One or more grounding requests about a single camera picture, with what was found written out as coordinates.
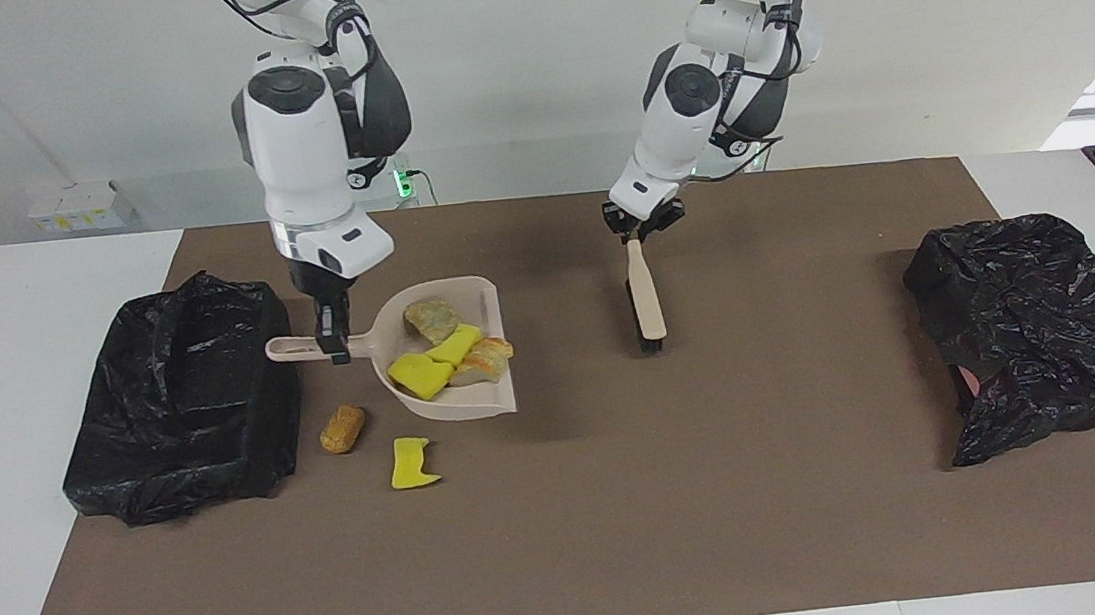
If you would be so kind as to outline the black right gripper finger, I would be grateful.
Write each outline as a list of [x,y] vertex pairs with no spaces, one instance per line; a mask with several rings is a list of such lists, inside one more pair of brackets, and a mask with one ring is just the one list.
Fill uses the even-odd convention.
[[312,301],[314,310],[314,321],[312,321],[313,340],[316,343],[319,351],[328,357],[328,360],[336,361],[333,355],[336,353],[335,338],[332,318],[328,270],[320,268],[312,263],[295,263],[290,265],[292,283],[297,290],[301,291]]
[[331,291],[330,308],[333,328],[333,339],[335,345],[335,360],[337,365],[350,364],[351,353],[349,348],[350,327],[350,298],[348,295],[349,280],[333,281]]

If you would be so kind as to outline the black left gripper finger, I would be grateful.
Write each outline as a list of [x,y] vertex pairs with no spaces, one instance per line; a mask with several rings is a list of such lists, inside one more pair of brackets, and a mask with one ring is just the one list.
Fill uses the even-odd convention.
[[665,229],[675,225],[684,216],[685,207],[683,199],[678,197],[660,204],[657,209],[654,209],[649,218],[645,220],[647,237],[654,232],[665,231]]
[[601,206],[602,217],[610,232],[620,239],[623,244],[637,239],[639,228],[638,217],[632,216],[616,204],[606,204]]

